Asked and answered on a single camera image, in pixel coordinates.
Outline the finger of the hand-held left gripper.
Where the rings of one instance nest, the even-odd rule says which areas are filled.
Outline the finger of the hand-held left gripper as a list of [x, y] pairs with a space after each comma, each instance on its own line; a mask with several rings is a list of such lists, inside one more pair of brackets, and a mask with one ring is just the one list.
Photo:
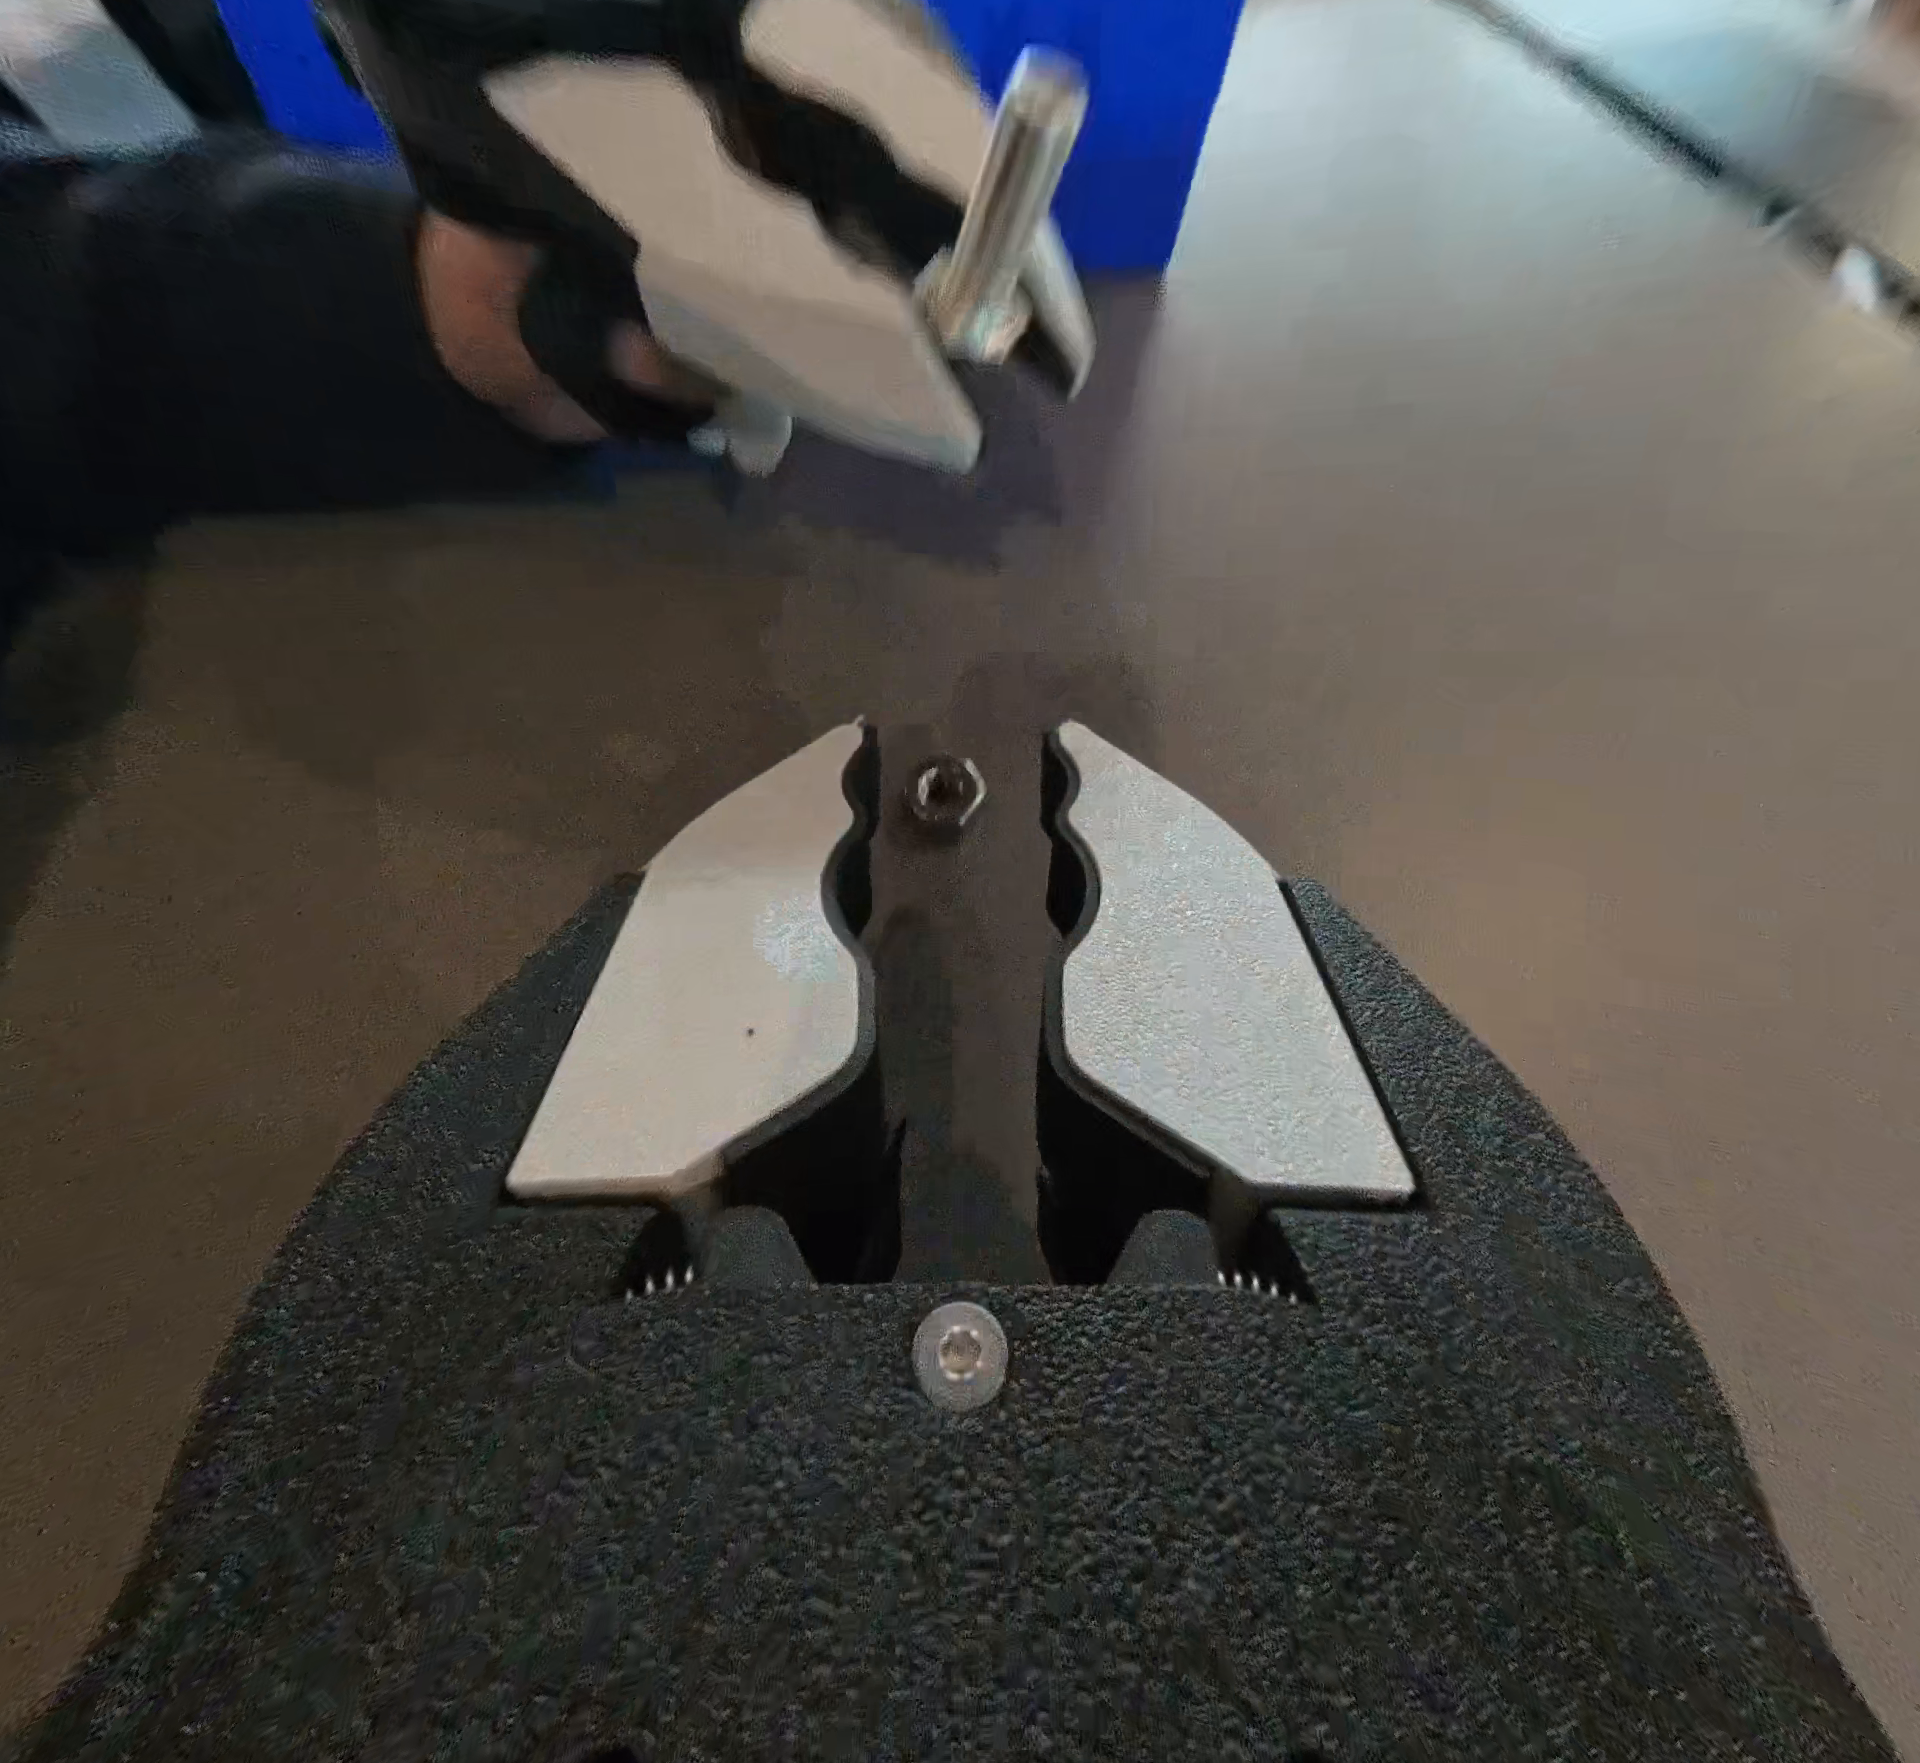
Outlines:
[[980, 421], [912, 289], [736, 162], [692, 84], [642, 61], [544, 57], [483, 91], [634, 240], [636, 292], [674, 357], [851, 448], [974, 467]]
[[[756, 124], [756, 162], [790, 169], [828, 233], [899, 271], [919, 310], [916, 281], [958, 235], [1006, 82], [991, 100], [926, 0], [750, 0], [740, 37], [776, 110], [799, 121], [779, 136], [770, 121]], [[1095, 335], [1055, 209], [1022, 283], [1030, 322], [1003, 362], [1073, 397], [1090, 374]]]

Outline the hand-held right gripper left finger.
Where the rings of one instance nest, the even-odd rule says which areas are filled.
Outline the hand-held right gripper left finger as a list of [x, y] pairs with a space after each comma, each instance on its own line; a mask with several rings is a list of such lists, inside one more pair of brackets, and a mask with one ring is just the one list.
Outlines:
[[516, 1203], [771, 1210], [805, 1255], [885, 1245], [871, 911], [877, 734], [825, 730], [644, 865], [514, 1152]]

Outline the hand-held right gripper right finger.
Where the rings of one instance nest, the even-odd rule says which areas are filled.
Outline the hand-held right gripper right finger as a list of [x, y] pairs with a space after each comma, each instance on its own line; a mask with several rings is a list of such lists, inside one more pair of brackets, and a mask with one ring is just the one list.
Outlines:
[[1045, 736], [1040, 814], [1045, 1252], [1121, 1256], [1175, 1211], [1216, 1256], [1270, 1256], [1272, 1208], [1416, 1208], [1394, 1107], [1274, 865], [1077, 720]]

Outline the silver hex bolt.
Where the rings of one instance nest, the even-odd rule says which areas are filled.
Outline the silver hex bolt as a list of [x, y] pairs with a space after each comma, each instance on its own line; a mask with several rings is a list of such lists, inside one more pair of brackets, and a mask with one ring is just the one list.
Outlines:
[[1077, 61], [1028, 44], [998, 99], [958, 235], [916, 281], [942, 351], [959, 362], [1009, 358], [1032, 304], [1025, 271], [1079, 140], [1088, 87]]

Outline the person's left forearm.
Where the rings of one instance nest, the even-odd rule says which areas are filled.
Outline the person's left forearm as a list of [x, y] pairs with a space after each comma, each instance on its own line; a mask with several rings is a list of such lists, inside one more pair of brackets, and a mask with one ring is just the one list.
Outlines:
[[203, 514], [516, 496], [574, 450], [441, 365], [419, 201], [228, 133], [3, 149], [2, 634], [59, 579]]

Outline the person's left hand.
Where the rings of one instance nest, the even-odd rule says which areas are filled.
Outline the person's left hand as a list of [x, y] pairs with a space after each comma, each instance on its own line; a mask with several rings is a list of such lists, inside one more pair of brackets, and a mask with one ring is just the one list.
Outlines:
[[[557, 445], [606, 441], [611, 430], [552, 382], [521, 341], [520, 301], [537, 265], [539, 248], [532, 242], [419, 209], [419, 312], [448, 373], [520, 432]], [[699, 370], [677, 362], [644, 326], [624, 317], [608, 322], [601, 365], [632, 392], [690, 409], [697, 420], [721, 397]]]

